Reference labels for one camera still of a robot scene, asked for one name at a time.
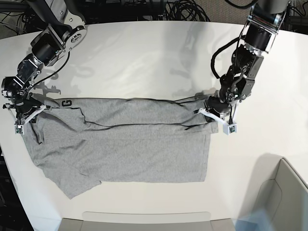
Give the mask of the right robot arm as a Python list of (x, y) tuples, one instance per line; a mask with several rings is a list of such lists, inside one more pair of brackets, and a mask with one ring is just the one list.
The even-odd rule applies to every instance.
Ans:
[(31, 41), (31, 53), (18, 65), (14, 77), (2, 81), (2, 95), (10, 100), (7, 109), (15, 109), (16, 123), (25, 124), (45, 109), (30, 90), (42, 69), (54, 65), (60, 54), (70, 52), (85, 37), (85, 18), (75, 0), (29, 0), (29, 7), (47, 27)]

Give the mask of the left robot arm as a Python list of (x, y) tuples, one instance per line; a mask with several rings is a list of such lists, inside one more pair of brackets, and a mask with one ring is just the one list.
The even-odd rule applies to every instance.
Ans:
[[(211, 71), (220, 82), (220, 90), (205, 101), (208, 122), (229, 117), (234, 121), (236, 104), (251, 95), (255, 78), (283, 24), (289, 1), (254, 0), (248, 7), (250, 13), (240, 35), (219, 48), (211, 58)], [(215, 70), (216, 57), (231, 45), (236, 49), (226, 74), (220, 76)]]

